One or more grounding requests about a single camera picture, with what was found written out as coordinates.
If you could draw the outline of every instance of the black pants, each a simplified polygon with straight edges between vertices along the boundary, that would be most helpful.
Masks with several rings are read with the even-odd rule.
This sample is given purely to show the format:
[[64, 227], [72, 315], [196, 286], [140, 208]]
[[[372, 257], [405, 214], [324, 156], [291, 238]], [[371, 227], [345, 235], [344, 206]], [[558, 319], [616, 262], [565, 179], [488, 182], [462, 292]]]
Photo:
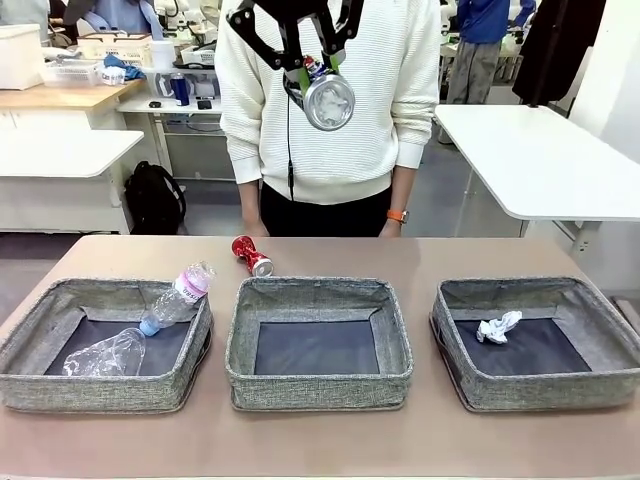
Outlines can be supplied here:
[[391, 187], [337, 205], [292, 202], [262, 185], [260, 214], [272, 237], [377, 237], [391, 206]]

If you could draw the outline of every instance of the gray pants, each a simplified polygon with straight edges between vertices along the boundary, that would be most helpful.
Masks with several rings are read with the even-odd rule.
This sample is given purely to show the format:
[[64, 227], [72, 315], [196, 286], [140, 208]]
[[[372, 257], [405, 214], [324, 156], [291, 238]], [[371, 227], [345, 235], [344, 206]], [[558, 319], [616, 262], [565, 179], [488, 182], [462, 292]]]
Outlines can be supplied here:
[[[502, 42], [460, 42], [453, 61], [447, 103], [483, 104], [487, 101], [498, 66], [501, 44]], [[451, 139], [442, 129], [438, 140], [441, 143], [451, 143]]]

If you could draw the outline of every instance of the sweater cuff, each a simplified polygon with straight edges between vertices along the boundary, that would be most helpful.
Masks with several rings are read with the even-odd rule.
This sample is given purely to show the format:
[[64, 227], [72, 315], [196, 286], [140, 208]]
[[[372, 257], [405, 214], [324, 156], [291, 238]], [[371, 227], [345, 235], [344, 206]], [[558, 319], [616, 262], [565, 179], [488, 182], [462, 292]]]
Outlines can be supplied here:
[[262, 178], [260, 172], [260, 157], [245, 157], [239, 160], [233, 160], [233, 173], [236, 176], [236, 183], [249, 183]]
[[396, 160], [396, 167], [413, 168], [414, 170], [417, 169], [420, 167], [423, 151], [424, 145], [402, 141], [398, 142], [398, 159]]

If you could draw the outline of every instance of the crushed plastic bottle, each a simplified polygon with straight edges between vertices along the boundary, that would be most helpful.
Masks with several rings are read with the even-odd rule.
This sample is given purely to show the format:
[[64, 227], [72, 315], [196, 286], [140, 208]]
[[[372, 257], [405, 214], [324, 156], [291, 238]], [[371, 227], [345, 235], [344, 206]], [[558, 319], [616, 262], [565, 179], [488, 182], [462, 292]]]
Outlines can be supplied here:
[[115, 337], [72, 353], [64, 361], [69, 377], [131, 377], [140, 374], [146, 338], [137, 328], [127, 328]]
[[152, 337], [183, 319], [193, 306], [207, 294], [215, 272], [205, 263], [191, 265], [173, 282], [151, 308], [151, 313], [140, 323], [140, 330]]

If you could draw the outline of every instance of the hand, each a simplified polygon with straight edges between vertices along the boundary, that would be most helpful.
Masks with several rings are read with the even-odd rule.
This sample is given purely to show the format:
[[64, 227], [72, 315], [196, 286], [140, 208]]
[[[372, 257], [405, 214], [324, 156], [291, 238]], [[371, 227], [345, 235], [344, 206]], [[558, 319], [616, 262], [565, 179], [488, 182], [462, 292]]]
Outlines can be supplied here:
[[380, 238], [400, 238], [402, 236], [402, 224], [396, 220], [389, 219], [378, 236]]
[[251, 220], [244, 222], [244, 233], [245, 235], [249, 235], [250, 237], [268, 237], [269, 231], [267, 227], [264, 226], [262, 220], [259, 218], [257, 220]]

